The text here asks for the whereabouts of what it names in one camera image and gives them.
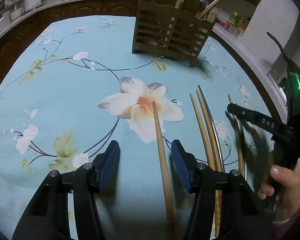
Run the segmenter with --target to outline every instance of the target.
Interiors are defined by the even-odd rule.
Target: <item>fingernail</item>
[[[270,173],[271,173],[272,175],[278,175],[278,173],[279,173],[279,168],[278,168],[277,166],[273,166],[273,167],[271,168]]]

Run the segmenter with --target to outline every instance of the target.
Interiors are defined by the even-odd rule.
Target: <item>cabinet door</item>
[[[34,14],[31,17],[22,21],[22,24],[16,27],[21,35],[24,47],[29,46],[45,29],[44,22],[38,17],[38,14]]]
[[[0,38],[0,76],[6,76],[25,48],[19,30],[13,28]]]
[[[38,13],[39,20],[42,22],[43,28],[45,29],[53,22],[61,21],[67,18],[71,18],[67,10],[67,4],[61,4],[42,10]]]
[[[102,15],[136,16],[138,0],[103,0]]]
[[[101,14],[102,0],[85,0],[69,3],[67,10],[72,17],[83,17]]]

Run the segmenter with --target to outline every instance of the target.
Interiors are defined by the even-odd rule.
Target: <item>chopstick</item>
[[[206,152],[208,166],[210,168],[212,168],[213,170],[215,170],[215,163],[214,163],[213,156],[212,156],[212,153],[211,153],[211,148],[210,148],[210,144],[209,144],[209,141],[208,141],[208,136],[207,136],[205,127],[203,125],[199,109],[197,107],[196,102],[194,101],[194,97],[193,97],[192,93],[190,93],[190,98],[191,98],[191,102],[192,102],[192,105],[193,105],[193,108],[194,108],[195,116],[197,117],[197,121],[198,121],[199,129],[200,129],[204,149],[205,149],[205,152]],[[219,191],[216,191],[216,201],[215,201],[215,205],[214,205],[215,236],[218,235],[219,228],[220,228],[220,220],[221,220],[220,196],[221,195],[220,195]]]
[[[228,95],[229,102],[232,104],[231,96]],[[235,137],[237,140],[237,148],[238,148],[238,164],[239,164],[239,171],[242,174],[243,177],[245,177],[244,174],[244,161],[243,161],[243,153],[242,153],[242,142],[241,142],[241,133],[238,126],[238,118],[233,114],[232,115],[233,122],[234,122],[234,130],[235,130]]]
[[[202,137],[202,141],[203,141],[204,150],[205,150],[206,156],[207,156],[208,166],[215,171],[216,168],[214,166],[213,155],[212,155],[210,144],[209,144],[209,141],[208,141],[208,136],[207,136],[207,133],[206,133],[206,129],[203,125],[199,109],[197,107],[196,102],[194,101],[194,97],[193,97],[192,93],[190,93],[190,98],[191,98],[192,105],[193,105],[193,108],[194,108],[195,116],[197,117],[199,129],[200,129],[200,133],[201,133],[201,137]]]
[[[207,108],[202,101],[199,90],[197,90],[196,93],[197,93],[197,96],[199,99],[199,103],[200,103],[201,110],[203,113],[204,121],[206,122],[206,125],[207,125],[207,131],[208,131],[208,135],[209,135],[209,139],[210,139],[210,143],[211,143],[212,154],[213,154],[213,159],[214,159],[214,163],[216,166],[216,171],[222,171],[217,141],[216,141],[216,138],[214,137],[213,128],[212,128],[210,118],[208,116]]]
[[[221,147],[220,147],[220,142],[219,142],[219,138],[218,138],[218,133],[217,133],[217,129],[216,129],[216,126],[214,124],[214,120],[213,120],[213,117],[212,117],[212,114],[210,112],[210,109],[209,109],[209,106],[208,106],[208,103],[204,97],[204,94],[202,92],[202,89],[200,87],[200,85],[198,85],[198,89],[199,89],[199,92],[200,92],[200,95],[202,97],[202,101],[203,101],[203,105],[205,106],[206,110],[207,110],[207,114],[208,114],[208,117],[209,117],[209,120],[210,120],[210,124],[212,126],[212,130],[213,130],[213,138],[215,139],[215,142],[217,143],[217,149],[218,149],[218,154],[219,154],[219,159],[221,161],[221,168],[222,168],[222,172],[225,172],[225,166],[223,164],[223,158],[222,158],[222,153],[221,153]]]
[[[169,171],[167,165],[167,158],[164,150],[162,132],[160,128],[160,121],[158,117],[157,107],[155,105],[155,101],[152,102],[153,106],[153,114],[154,114],[154,124],[155,124],[155,132],[157,135],[157,143],[158,143],[158,151],[159,151],[159,160],[160,160],[160,168],[161,168],[161,176],[162,176],[162,184],[163,184],[163,194],[164,194],[164,202],[166,205],[166,213],[167,213],[167,222],[168,222],[168,234],[169,239],[175,239],[175,231],[174,231],[174,209],[173,209],[173,201],[172,201],[172,193],[171,186],[169,180]]]
[[[208,116],[207,108],[202,101],[199,90],[196,90],[196,93],[197,93],[197,96],[199,99],[199,103],[200,103],[201,110],[203,113],[204,121],[207,126],[207,131],[208,131],[210,144],[211,144],[211,148],[212,148],[212,156],[213,156],[213,160],[214,160],[215,170],[222,171],[221,160],[220,160],[219,150],[218,150],[218,146],[217,146],[217,139],[215,138],[214,133],[213,133],[211,120]],[[220,210],[221,210],[221,191],[216,191],[216,206],[217,206],[217,212],[215,212],[215,218],[214,218],[215,219],[215,237],[218,237],[219,229],[220,229],[220,221],[221,221],[221,212],[220,212]]]
[[[198,16],[198,19],[203,19],[221,0],[214,0],[210,5],[207,6]]]

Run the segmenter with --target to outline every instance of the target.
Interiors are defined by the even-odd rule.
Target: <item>blue floral tablecloth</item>
[[[96,195],[107,239],[167,239],[152,101],[157,103],[168,164],[174,139],[205,161],[189,97],[200,85],[228,172],[238,168],[235,133],[225,114],[228,94],[235,103],[269,115],[251,80],[214,39],[208,38],[200,64],[189,68],[132,54],[134,23],[134,17],[114,16],[55,22],[23,52],[0,85],[0,230],[9,239],[51,169],[73,171],[103,152],[112,139],[121,148],[117,178]],[[272,146],[270,135],[263,136]],[[250,154],[260,154],[247,132],[246,140]],[[181,239],[194,196],[169,168]],[[258,166],[248,172],[253,186]],[[70,227],[76,238],[71,196]]]

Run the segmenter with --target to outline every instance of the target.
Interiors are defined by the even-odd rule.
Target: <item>screw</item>
[[[231,173],[234,175],[234,176],[239,176],[240,175],[240,172],[238,170],[232,170]]]
[[[198,164],[197,164],[197,168],[198,168],[199,170],[203,170],[205,167],[206,167],[206,165],[205,165],[204,163],[198,163]]]
[[[58,175],[58,171],[57,170],[53,170],[49,172],[50,177],[55,177]]]
[[[86,169],[86,170],[90,169],[91,167],[92,167],[92,163],[85,163],[83,165],[83,168]]]

